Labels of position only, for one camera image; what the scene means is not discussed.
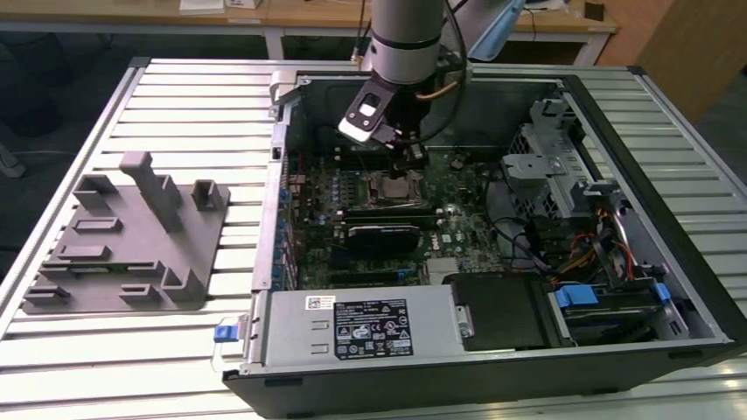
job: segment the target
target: wooden desk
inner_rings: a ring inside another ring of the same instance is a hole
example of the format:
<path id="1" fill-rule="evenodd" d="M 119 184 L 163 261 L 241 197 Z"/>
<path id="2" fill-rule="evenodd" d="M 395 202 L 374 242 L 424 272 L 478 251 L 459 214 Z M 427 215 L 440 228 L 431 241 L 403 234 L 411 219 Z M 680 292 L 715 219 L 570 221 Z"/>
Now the wooden desk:
<path id="1" fill-rule="evenodd" d="M 583 15 L 584 0 L 571 0 L 568 11 L 535 12 L 534 25 L 527 13 L 519 18 L 508 40 L 583 44 L 575 64 L 592 66 L 618 25 L 610 17 L 598 22 Z M 364 20 L 368 19 L 367 8 Z M 271 0 L 266 15 L 266 25 L 283 28 L 282 36 L 355 36 L 359 24 L 360 0 Z"/>
<path id="2" fill-rule="evenodd" d="M 1 0 L 1 21 L 136 25 L 262 25 L 270 9 L 266 0 L 256 9 L 225 8 L 217 15 L 180 15 L 179 0 Z"/>
<path id="3" fill-rule="evenodd" d="M 584 19 L 582 9 L 572 0 L 570 12 L 535 13 L 536 34 L 522 16 L 508 39 L 580 43 L 575 64 L 591 66 L 618 26 Z M 0 0 L 3 31 L 262 35 L 271 60 L 284 57 L 283 36 L 355 37 L 359 18 L 360 0 L 264 0 L 255 10 L 201 16 L 180 15 L 179 0 Z"/>

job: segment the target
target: metal bracket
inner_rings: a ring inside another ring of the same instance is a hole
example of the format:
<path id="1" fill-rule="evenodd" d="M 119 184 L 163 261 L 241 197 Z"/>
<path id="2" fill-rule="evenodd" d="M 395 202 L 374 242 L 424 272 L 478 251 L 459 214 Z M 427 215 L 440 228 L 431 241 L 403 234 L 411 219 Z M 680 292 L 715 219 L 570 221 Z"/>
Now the metal bracket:
<path id="1" fill-rule="evenodd" d="M 576 182 L 574 188 L 571 188 L 574 211 L 582 211 L 588 207 L 590 198 L 606 197 L 618 190 L 620 190 L 620 186 L 618 185 L 618 181 L 614 179 L 594 182 Z"/>
<path id="2" fill-rule="evenodd" d="M 500 162 L 507 176 L 514 179 L 546 179 L 548 175 L 566 175 L 566 168 L 556 157 L 507 155 Z"/>
<path id="3" fill-rule="evenodd" d="M 295 70 L 276 70 L 270 77 L 270 99 L 275 105 L 275 114 L 270 110 L 270 116 L 278 117 L 278 107 L 287 104 L 299 96 L 298 72 Z"/>

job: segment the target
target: floor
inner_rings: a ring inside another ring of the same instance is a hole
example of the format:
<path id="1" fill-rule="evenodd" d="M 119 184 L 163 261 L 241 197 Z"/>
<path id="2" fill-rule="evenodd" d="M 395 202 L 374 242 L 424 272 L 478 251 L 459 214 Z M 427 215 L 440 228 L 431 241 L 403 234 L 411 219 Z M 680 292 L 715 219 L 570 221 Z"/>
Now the floor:
<path id="1" fill-rule="evenodd" d="M 12 152 L 77 151 L 127 63 L 135 56 L 223 59 L 267 57 L 260 37 L 120 35 L 109 49 L 92 34 L 61 34 L 59 38 L 75 73 L 71 84 L 51 90 L 64 115 L 64 124 L 53 133 L 36 138 L 16 136 L 0 124 L 0 142 Z M 284 46 L 290 60 L 346 60 L 352 39 L 290 37 Z M 7 60 L 7 53 L 0 51 L 0 63 Z M 743 116 L 747 116 L 747 77 L 740 75 L 698 129 L 747 182 L 747 148 L 743 147 L 747 144 L 747 119 Z M 25 165 L 27 175 L 19 179 L 0 176 L 0 194 L 4 197 L 0 206 L 0 278 L 13 263 L 13 249 L 24 245 L 72 161 L 72 156 L 63 154 L 21 155 L 19 158 Z"/>

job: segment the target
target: orange wire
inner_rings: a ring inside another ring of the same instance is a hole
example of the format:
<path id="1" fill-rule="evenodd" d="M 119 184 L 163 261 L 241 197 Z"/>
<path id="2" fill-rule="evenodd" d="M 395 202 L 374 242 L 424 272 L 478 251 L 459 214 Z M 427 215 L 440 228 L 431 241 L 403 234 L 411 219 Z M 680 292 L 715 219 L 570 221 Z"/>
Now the orange wire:
<path id="1" fill-rule="evenodd" d="M 631 252 L 631 249 L 622 242 L 614 241 L 612 243 L 615 245 L 618 245 L 626 253 L 626 259 L 628 260 L 628 272 L 627 272 L 628 273 L 628 281 L 632 281 L 632 280 L 635 280 L 635 278 L 632 277 L 632 252 Z"/>
<path id="2" fill-rule="evenodd" d="M 434 99 L 439 99 L 442 96 L 448 94 L 454 90 L 454 88 L 456 88 L 458 86 L 459 86 L 459 82 L 452 81 L 448 85 L 442 87 L 439 90 L 436 90 L 431 94 L 415 94 L 415 98 L 419 101 L 432 101 Z"/>

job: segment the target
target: cable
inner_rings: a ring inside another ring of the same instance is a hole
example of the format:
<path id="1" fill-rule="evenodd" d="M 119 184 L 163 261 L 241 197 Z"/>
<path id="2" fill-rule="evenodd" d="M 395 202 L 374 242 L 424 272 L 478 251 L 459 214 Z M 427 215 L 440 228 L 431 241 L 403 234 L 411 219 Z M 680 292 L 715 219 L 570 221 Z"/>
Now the cable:
<path id="1" fill-rule="evenodd" d="M 532 15 L 532 42 L 538 40 L 538 24 L 535 23 L 535 11 L 524 8 L 528 11 L 528 14 Z"/>
<path id="2" fill-rule="evenodd" d="M 426 136 L 420 136 L 418 140 L 412 142 L 403 142 L 404 144 L 410 144 L 410 145 L 427 142 L 434 137 L 436 137 L 442 133 L 442 131 L 446 130 L 448 124 L 452 123 L 454 118 L 459 113 L 459 109 L 463 104 L 464 90 L 467 88 L 467 63 L 470 62 L 470 59 L 467 58 L 467 45 L 464 44 L 463 31 L 459 28 L 459 22 L 456 22 L 456 16 L 454 15 L 452 7 L 448 4 L 448 0 L 443 0 L 443 2 L 446 4 L 446 17 L 448 18 L 448 21 L 452 25 L 454 35 L 456 36 L 456 40 L 459 42 L 459 54 L 462 55 L 462 73 L 459 75 L 459 87 L 456 89 L 456 98 L 454 99 L 452 111 L 450 112 L 450 115 L 443 120 L 442 125 L 439 125 L 439 127 L 434 130 L 434 132 L 428 133 Z"/>
<path id="3" fill-rule="evenodd" d="M 366 31 L 363 32 L 363 37 L 360 37 L 360 46 L 363 46 L 363 40 L 370 37 L 371 31 L 371 21 L 368 21 L 368 25 L 366 26 Z"/>
<path id="4" fill-rule="evenodd" d="M 21 155 L 65 155 L 65 156 L 77 156 L 77 153 L 73 153 L 71 151 L 61 151 L 61 150 L 33 150 L 33 151 L 17 151 L 16 153 L 11 153 L 13 156 L 21 156 Z M 9 165 L 4 158 L 3 158 L 3 154 L 0 153 L 0 165 L 3 165 L 7 168 L 13 167 L 12 165 Z"/>
<path id="5" fill-rule="evenodd" d="M 576 268 L 579 268 L 579 267 L 583 267 L 583 266 L 586 265 L 586 263 L 590 263 L 591 261 L 594 261 L 594 258 L 596 258 L 596 254 L 595 254 L 595 252 L 594 252 L 594 249 L 590 249 L 588 252 L 587 252 L 586 254 L 583 254 L 582 256 L 579 256 L 575 260 L 572 260 L 572 261 L 567 262 L 566 264 L 563 264 L 563 265 L 560 266 L 560 268 L 558 269 L 558 272 L 559 272 L 560 274 L 564 274 L 564 273 L 567 273 L 568 271 L 571 271 L 571 270 L 574 270 L 574 269 L 576 269 Z M 558 277 L 558 276 L 554 276 L 554 277 L 550 279 L 550 282 L 551 282 L 551 283 L 558 283 L 559 280 L 560 280 L 559 277 Z"/>
<path id="6" fill-rule="evenodd" d="M 635 277 L 632 276 L 632 252 L 631 252 L 631 249 L 630 249 L 628 246 L 627 246 L 624 243 L 622 243 L 622 242 L 612 241 L 612 243 L 614 243 L 615 245 L 618 245 L 618 247 L 620 247 L 620 249 L 623 250 L 623 252 L 624 252 L 624 254 L 626 254 L 626 261 L 627 261 L 627 263 L 626 263 L 626 265 L 627 265 L 627 268 L 626 268 L 626 275 L 627 275 L 627 277 L 628 277 L 628 281 L 632 281 L 632 280 L 635 280 Z"/>
<path id="7" fill-rule="evenodd" d="M 454 9 L 452 9 L 452 10 L 454 10 L 454 14 L 456 14 L 456 12 L 459 12 L 460 8 L 464 7 L 464 5 L 467 4 L 467 2 L 470 2 L 470 0 L 462 0 L 462 1 L 454 6 Z M 442 26 L 444 26 L 447 22 L 448 22 L 448 18 L 446 17 L 446 18 L 443 19 Z"/>
<path id="8" fill-rule="evenodd" d="M 442 96 L 448 94 L 454 90 L 454 88 L 456 88 L 458 85 L 459 85 L 459 82 L 455 80 L 448 85 L 442 87 L 439 90 L 432 92 L 431 94 L 415 94 L 415 98 L 419 101 L 424 101 L 424 102 L 439 99 Z"/>
<path id="9" fill-rule="evenodd" d="M 518 241 L 514 241 L 514 239 L 507 234 L 504 234 L 503 231 L 500 229 L 498 229 L 495 226 L 494 226 L 494 229 L 495 229 L 496 233 L 503 237 L 503 239 L 506 239 L 508 242 L 515 244 L 516 248 L 519 248 L 524 252 L 524 255 L 528 257 L 528 259 L 536 265 L 536 268 L 540 271 L 544 271 L 548 274 L 555 274 L 556 273 L 556 271 L 552 269 L 552 267 L 550 267 L 550 265 L 547 265 L 547 263 L 544 261 L 542 261 L 542 259 L 535 255 L 535 253 L 524 245 L 522 245 Z"/>
<path id="10" fill-rule="evenodd" d="M 575 255 L 575 244 L 583 239 L 583 238 L 591 238 L 594 237 L 595 234 L 578 234 L 576 237 L 574 238 L 574 241 L 571 242 L 571 256 L 568 258 L 574 259 L 574 255 Z"/>
<path id="11" fill-rule="evenodd" d="M 527 233 L 519 232 L 518 234 L 514 235 L 514 240 L 511 241 L 511 265 L 514 265 L 514 261 L 518 259 L 518 257 L 516 257 L 516 241 L 519 240 L 520 236 L 527 237 Z"/>
<path id="12" fill-rule="evenodd" d="M 355 37 L 355 46 L 352 48 L 352 58 L 360 56 L 360 31 L 363 31 L 363 16 L 366 15 L 366 0 L 360 0 L 360 18 L 359 18 L 359 32 Z"/>
<path id="13" fill-rule="evenodd" d="M 502 223 L 503 221 L 512 221 L 514 223 L 518 223 L 519 225 L 527 225 L 528 222 L 522 219 L 520 217 L 514 217 L 514 216 L 506 216 L 506 217 L 499 217 L 492 223 Z"/>

